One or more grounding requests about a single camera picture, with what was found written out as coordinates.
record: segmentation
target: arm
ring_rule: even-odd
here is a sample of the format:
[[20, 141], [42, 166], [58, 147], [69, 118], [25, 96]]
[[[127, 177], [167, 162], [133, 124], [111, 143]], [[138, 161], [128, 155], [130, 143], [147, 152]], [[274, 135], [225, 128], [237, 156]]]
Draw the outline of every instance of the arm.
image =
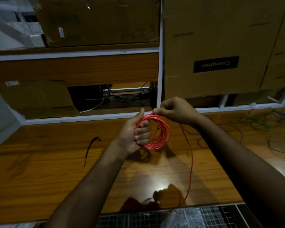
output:
[[285, 177], [178, 97], [154, 114], [195, 128], [264, 227], [285, 227]]
[[84, 179], [64, 199], [47, 221], [49, 227], [95, 227], [102, 207], [126, 157], [147, 144], [151, 137], [144, 110], [129, 119]]

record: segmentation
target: red wire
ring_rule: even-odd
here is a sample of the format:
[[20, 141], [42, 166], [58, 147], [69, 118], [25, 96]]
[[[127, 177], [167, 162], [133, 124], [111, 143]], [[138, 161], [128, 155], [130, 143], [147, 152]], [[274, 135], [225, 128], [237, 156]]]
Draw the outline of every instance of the red wire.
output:
[[[170, 127], [167, 125], [167, 123], [163, 119], [161, 119], [160, 116], [155, 115], [155, 114], [145, 115], [142, 118], [142, 120], [137, 124], [136, 128], [138, 128], [139, 125], [144, 120], [150, 120], [150, 119], [157, 122], [158, 126], [157, 126], [157, 130], [154, 132], [154, 134], [152, 134], [150, 138], [150, 142], [144, 145], [144, 147], [147, 149], [159, 149], [163, 147], [164, 145], [166, 145], [167, 142], [169, 141], [171, 130], [170, 130]], [[155, 135], [159, 129], [161, 130], [160, 135], [157, 138], [155, 138]]]
[[[158, 115], [155, 115], [155, 114], [147, 114], [145, 115], [142, 120], [137, 124], [136, 128], [139, 127], [139, 125], [144, 121], [144, 120], [154, 120], [157, 122], [158, 126], [157, 126], [157, 130], [154, 134], [152, 134], [151, 136], [151, 139], [150, 139], [150, 142], [146, 145], [144, 145], [145, 148], [147, 149], [159, 149], [161, 147], [163, 147], [164, 145], [167, 144], [167, 142], [169, 141], [170, 139], [170, 135], [171, 135], [171, 129], [170, 127], [167, 125], [167, 123], [160, 118], [160, 116]], [[161, 132], [160, 132], [160, 135], [155, 139], [155, 135], [157, 133], [157, 131], [161, 129]], [[190, 143], [188, 141], [188, 138], [186, 137], [186, 134], [183, 130], [183, 127], [181, 126], [181, 130], [186, 138], [186, 141], [190, 147], [190, 152], [191, 152], [191, 169], [190, 169], [190, 180], [189, 180], [189, 188], [188, 188], [188, 191], [187, 191], [187, 195], [185, 197], [185, 199], [183, 200], [183, 202], [179, 205], [183, 205], [189, 195], [189, 192], [190, 192], [190, 188], [191, 188], [191, 177], [192, 177], [192, 169], [193, 169], [193, 152], [192, 152], [192, 148], [190, 146]]]

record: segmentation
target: forearm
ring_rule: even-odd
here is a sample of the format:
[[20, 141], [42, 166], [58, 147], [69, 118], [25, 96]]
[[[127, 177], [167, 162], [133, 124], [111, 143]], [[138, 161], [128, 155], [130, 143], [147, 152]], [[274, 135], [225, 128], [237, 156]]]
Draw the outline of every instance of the forearm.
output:
[[102, 207], [126, 158], [116, 141], [65, 198], [46, 223], [49, 227], [95, 227]]
[[285, 227], [285, 177], [207, 117], [199, 115], [192, 126], [259, 221]]

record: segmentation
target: black cable tie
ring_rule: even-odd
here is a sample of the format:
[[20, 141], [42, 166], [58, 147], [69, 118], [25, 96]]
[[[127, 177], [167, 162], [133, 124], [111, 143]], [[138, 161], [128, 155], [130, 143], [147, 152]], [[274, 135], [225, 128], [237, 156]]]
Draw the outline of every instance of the black cable tie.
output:
[[91, 141], [89, 147], [87, 148], [86, 161], [85, 161], [85, 163], [84, 163], [84, 167], [85, 167], [85, 165], [87, 164], [87, 154], [89, 153], [89, 149], [90, 149], [91, 145], [93, 144], [93, 142], [96, 141], [96, 140], [101, 141], [101, 138], [100, 138], [100, 137], [95, 137], [95, 138], [92, 139], [92, 141]]

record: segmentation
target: hand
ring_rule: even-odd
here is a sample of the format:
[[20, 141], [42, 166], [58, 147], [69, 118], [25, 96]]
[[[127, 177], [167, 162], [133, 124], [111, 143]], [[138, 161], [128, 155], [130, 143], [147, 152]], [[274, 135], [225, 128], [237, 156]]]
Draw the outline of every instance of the hand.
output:
[[174, 122], [192, 126], [202, 115], [194, 109], [185, 99], [173, 97], [155, 108], [153, 114], [164, 116]]
[[139, 145], [145, 145], [150, 141], [151, 128], [149, 120], [143, 121], [136, 129], [136, 125], [141, 121], [144, 113], [145, 110], [142, 108], [137, 115], [128, 119], [116, 138], [118, 145], [125, 150], [126, 156], [137, 151]]

